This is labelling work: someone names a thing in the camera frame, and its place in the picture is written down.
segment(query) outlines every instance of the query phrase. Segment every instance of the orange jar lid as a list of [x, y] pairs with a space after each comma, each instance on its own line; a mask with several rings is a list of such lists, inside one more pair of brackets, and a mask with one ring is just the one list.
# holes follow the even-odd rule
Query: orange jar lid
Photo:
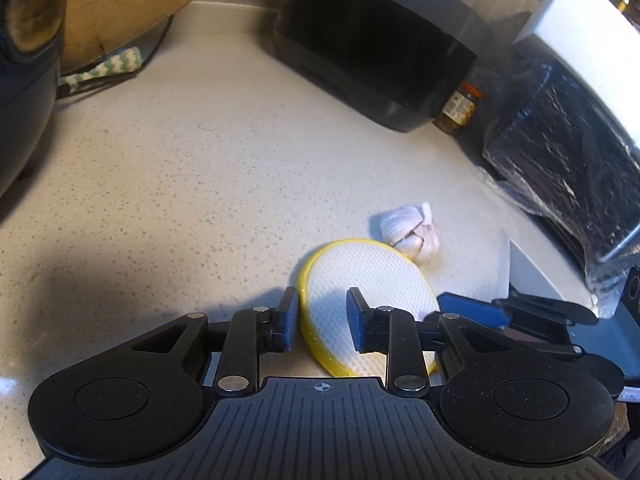
[[462, 86], [462, 88], [469, 92], [473, 97], [478, 99], [482, 99], [484, 97], [484, 94], [468, 81], [464, 81], [460, 86]]

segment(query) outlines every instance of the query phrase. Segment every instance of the garlic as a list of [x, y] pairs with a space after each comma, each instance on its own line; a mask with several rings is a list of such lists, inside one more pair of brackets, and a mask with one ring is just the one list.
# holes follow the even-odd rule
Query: garlic
[[440, 249], [440, 232], [428, 202], [405, 205], [383, 215], [382, 239], [418, 266], [426, 264]]

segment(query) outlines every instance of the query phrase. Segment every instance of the black container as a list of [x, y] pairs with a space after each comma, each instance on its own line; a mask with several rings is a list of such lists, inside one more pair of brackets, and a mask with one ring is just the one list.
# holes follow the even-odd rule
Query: black container
[[274, 28], [283, 61], [402, 132], [439, 113], [488, 34], [459, 0], [289, 0]]
[[49, 120], [65, 7], [66, 0], [0, 0], [0, 195]]

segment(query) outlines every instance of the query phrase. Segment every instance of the black cable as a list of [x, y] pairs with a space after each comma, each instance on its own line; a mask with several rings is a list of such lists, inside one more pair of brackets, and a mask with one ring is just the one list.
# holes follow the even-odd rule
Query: black cable
[[91, 92], [93, 90], [97, 90], [105, 86], [117, 85], [118, 83], [122, 83], [127, 79], [131, 79], [137, 76], [149, 65], [152, 59], [156, 56], [156, 53], [160, 49], [160, 46], [162, 45], [164, 38], [169, 32], [169, 28], [171, 27], [173, 20], [174, 20], [173, 15], [169, 16], [169, 18], [166, 20], [166, 25], [164, 26], [164, 29], [160, 33], [160, 36], [158, 37], [158, 41], [156, 42], [154, 47], [151, 49], [148, 56], [146, 56], [143, 62], [140, 64], [139, 69], [135, 70], [134, 72], [126, 72], [122, 74], [111, 74], [103, 77], [95, 77], [93, 79], [88, 79], [86, 81], [79, 81], [78, 83], [76, 83], [76, 85], [73, 85], [73, 86], [69, 83], [62, 83], [61, 85], [58, 86], [58, 89], [56, 91], [56, 99], [64, 99], [65, 97], [69, 97], [71, 95], [78, 95], [78, 94], [83, 94], [85, 92]]

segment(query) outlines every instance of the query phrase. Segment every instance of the jar label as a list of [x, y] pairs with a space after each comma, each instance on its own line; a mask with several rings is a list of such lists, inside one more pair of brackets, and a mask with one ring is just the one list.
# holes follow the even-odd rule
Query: jar label
[[460, 92], [453, 92], [447, 104], [444, 105], [442, 113], [456, 124], [465, 126], [475, 109], [476, 105], [472, 101], [464, 97]]

